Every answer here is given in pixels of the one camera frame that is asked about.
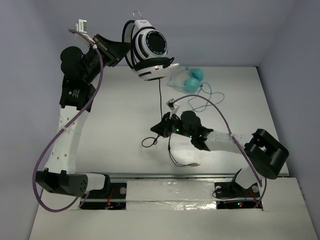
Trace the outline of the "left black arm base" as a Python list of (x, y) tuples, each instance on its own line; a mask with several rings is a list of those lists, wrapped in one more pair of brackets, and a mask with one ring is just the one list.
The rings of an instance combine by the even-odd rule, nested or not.
[(92, 190), (80, 199), (80, 208), (82, 210), (125, 210), (127, 183), (112, 182), (108, 192), (101, 190)]

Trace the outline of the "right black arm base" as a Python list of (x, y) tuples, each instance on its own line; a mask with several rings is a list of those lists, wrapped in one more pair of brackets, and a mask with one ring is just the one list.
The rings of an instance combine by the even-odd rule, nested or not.
[(217, 210), (263, 209), (257, 183), (237, 191), (232, 188), (231, 182), (215, 182), (212, 197), (216, 200)]

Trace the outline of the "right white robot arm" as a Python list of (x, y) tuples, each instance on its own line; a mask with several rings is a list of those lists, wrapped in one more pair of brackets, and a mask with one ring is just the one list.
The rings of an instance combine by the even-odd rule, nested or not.
[(201, 119), (189, 110), (181, 116), (167, 112), (150, 130), (163, 138), (172, 134), (188, 137), (191, 144), (201, 151), (243, 155), (248, 167), (239, 170), (230, 185), (231, 192), (238, 197), (262, 180), (275, 180), (290, 154), (288, 149), (265, 129), (258, 128), (252, 134), (220, 132), (203, 126)]

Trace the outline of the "black and white headphones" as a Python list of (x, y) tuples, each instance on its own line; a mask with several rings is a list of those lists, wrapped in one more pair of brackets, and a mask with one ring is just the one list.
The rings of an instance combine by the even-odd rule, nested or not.
[(127, 65), (142, 80), (149, 82), (170, 77), (180, 66), (174, 57), (168, 57), (165, 36), (146, 19), (128, 20), (121, 40), (129, 45), (124, 56)]

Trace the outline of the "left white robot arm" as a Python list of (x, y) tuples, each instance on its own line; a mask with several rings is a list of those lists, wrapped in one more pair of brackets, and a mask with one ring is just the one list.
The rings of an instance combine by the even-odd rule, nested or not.
[(100, 197), (111, 193), (109, 176), (77, 173), (76, 158), (82, 129), (100, 88), (92, 82), (97, 76), (103, 77), (104, 67), (116, 66), (130, 48), (128, 42), (112, 41), (96, 34), (89, 40), (87, 53), (76, 46), (61, 52), (63, 80), (58, 132), (49, 144), (52, 150), (44, 169), (33, 172), (34, 186), (40, 185), (49, 193), (73, 197), (81, 197), (92, 190)]

